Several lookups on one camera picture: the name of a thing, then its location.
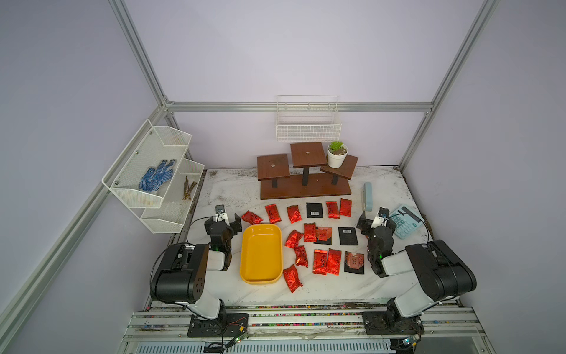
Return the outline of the red foil tea bag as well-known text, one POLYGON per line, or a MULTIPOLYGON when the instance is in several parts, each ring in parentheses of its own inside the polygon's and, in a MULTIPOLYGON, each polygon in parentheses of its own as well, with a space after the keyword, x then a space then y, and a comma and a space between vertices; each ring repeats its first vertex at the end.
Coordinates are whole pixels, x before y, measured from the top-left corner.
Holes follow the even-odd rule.
POLYGON ((247 211, 241 218, 243 221, 251 225, 257 225, 263 222, 263 219, 259 217, 259 215, 251 211, 247 211))
POLYGON ((327 201, 327 215, 330 219, 339 219, 340 218, 340 211, 338 207, 338 203, 336 201, 327 201))
POLYGON ((290 223, 294 224, 302 220, 302 215, 298 205, 292 205, 287 208, 287 215, 290 223))
POLYGON ((315 243, 317 241, 315 223, 304 224, 304 240, 305 243, 315 243))
POLYGON ((268 214, 269 222, 271 224, 276 224, 276 223, 282 221, 282 218, 280 216, 280 213, 279 213, 279 210, 278 210, 276 204, 270 204, 270 205, 266 206, 265 209, 266 209, 266 212, 268 214))
POLYGON ((341 199, 340 200, 340 215, 345 217, 352 216, 352 200, 350 199, 341 199))
POLYGON ((301 241, 301 239, 304 237, 304 234, 297 231, 297 230, 293 230, 289 236, 287 237, 287 240, 285 242, 285 246, 287 248, 290 249, 296 249, 299 246, 299 242, 301 241))
POLYGON ((303 286, 295 265, 291 265, 290 267, 284 269, 283 276, 291 293, 294 293, 297 289, 303 286))
POLYGON ((325 265, 326 272, 338 276, 340 274, 340 264, 342 259, 342 251, 336 249, 328 249, 327 263, 325 265))
POLYGON ((294 249, 294 252, 296 254, 295 264, 297 266, 303 266, 303 267, 307 268, 309 266, 309 263, 308 263, 307 251, 306 251, 305 247, 304 246, 297 246, 294 249))
POLYGON ((314 274, 327 274, 327 258, 328 251, 323 249, 315 249, 313 258, 312 272, 314 274))

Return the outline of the red foil tea bag front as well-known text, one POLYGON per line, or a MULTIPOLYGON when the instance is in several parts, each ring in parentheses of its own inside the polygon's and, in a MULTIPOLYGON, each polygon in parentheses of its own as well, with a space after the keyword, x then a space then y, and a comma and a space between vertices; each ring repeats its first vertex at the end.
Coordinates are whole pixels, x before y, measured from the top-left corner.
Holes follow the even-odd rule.
POLYGON ((282 221, 282 218, 280 216, 280 213, 279 213, 279 210, 278 210, 276 204, 270 204, 270 205, 266 206, 265 209, 266 209, 266 212, 268 214, 269 222, 271 224, 276 224, 276 223, 282 221))

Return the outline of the black red label tea bag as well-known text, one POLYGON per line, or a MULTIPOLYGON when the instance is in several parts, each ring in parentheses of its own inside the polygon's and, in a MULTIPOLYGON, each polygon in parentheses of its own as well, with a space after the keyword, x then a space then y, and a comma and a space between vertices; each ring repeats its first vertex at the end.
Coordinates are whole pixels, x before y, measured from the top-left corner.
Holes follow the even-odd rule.
POLYGON ((332 242, 332 231, 331 227, 317 227, 315 230, 315 237, 317 244, 331 245, 332 242))

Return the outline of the black tea bag barcode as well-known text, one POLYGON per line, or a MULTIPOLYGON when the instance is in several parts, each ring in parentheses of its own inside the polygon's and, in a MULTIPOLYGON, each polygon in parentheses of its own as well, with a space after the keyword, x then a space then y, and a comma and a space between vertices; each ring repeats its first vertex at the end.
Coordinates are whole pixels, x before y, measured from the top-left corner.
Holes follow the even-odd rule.
POLYGON ((322 203, 306 203, 307 217, 308 218, 323 218, 323 205, 322 203))

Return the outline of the red foil tea bag top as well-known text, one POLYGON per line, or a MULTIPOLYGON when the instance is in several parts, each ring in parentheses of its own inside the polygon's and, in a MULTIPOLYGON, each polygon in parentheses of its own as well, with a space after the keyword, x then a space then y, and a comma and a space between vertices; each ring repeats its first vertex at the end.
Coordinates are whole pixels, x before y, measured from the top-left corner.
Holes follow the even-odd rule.
POLYGON ((290 223, 294 224, 302 220, 302 215, 298 205, 292 205, 287 208, 287 215, 290 223))

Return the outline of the red foil tea bag bottom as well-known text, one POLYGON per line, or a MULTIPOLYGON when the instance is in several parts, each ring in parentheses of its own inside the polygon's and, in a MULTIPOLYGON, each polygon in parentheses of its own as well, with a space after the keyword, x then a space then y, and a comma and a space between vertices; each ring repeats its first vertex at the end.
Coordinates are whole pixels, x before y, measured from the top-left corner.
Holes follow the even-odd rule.
POLYGON ((297 246, 294 249, 294 252, 296 254, 295 264, 297 266, 303 266, 303 267, 307 268, 309 266, 309 263, 308 263, 307 251, 306 251, 305 247, 304 246, 297 246))

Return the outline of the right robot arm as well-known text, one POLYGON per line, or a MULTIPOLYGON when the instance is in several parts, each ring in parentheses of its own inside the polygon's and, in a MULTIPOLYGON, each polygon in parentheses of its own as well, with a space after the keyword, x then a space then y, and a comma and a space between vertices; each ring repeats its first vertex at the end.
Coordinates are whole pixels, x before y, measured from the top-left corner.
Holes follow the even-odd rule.
POLYGON ((366 333, 422 335, 420 316, 444 300, 474 291, 477 280, 443 240, 412 244, 393 253, 396 229, 393 217, 386 208, 380 209, 377 217, 378 224, 363 212, 357 224, 368 237, 367 258, 371 270, 380 278, 414 272, 418 283, 389 299, 385 311, 364 312, 366 333))

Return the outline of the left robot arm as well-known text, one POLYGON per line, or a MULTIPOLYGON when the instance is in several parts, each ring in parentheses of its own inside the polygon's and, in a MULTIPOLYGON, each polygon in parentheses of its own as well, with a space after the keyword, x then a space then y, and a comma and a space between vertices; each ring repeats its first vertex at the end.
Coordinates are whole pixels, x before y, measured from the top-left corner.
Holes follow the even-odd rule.
POLYGON ((163 252, 150 273, 150 296, 186 308, 200 320, 223 321, 225 305, 205 289, 206 274, 228 270, 231 242, 242 231, 242 221, 239 215, 231 222, 225 214, 218 214, 204 226, 209 243, 176 243, 163 252))

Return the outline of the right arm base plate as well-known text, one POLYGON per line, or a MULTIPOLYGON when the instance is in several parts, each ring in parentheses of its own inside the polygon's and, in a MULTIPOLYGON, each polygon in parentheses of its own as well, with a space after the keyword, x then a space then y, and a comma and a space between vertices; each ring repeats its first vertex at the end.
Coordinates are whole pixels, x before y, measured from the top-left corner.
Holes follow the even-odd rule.
POLYGON ((405 318, 390 311, 365 311, 362 314, 368 335, 422 335, 424 327, 420 317, 405 318))

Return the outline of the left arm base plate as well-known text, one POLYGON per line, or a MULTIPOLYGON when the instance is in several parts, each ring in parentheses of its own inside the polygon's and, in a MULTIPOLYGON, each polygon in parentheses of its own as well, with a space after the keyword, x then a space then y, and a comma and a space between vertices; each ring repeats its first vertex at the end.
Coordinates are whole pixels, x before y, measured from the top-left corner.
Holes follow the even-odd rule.
POLYGON ((244 313, 221 314, 217 319, 192 318, 187 331, 189 338, 235 338, 247 332, 249 315, 244 313))

